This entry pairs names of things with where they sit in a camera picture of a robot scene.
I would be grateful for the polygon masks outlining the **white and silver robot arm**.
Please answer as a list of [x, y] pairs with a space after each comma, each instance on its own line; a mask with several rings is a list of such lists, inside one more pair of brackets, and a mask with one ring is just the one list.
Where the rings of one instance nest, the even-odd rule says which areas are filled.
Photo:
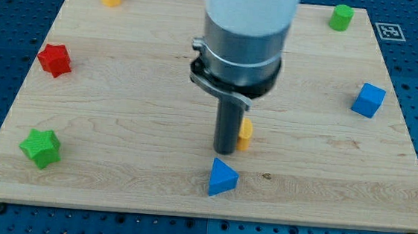
[[269, 91], [300, 0], [206, 0], [204, 32], [191, 81], [243, 111]]

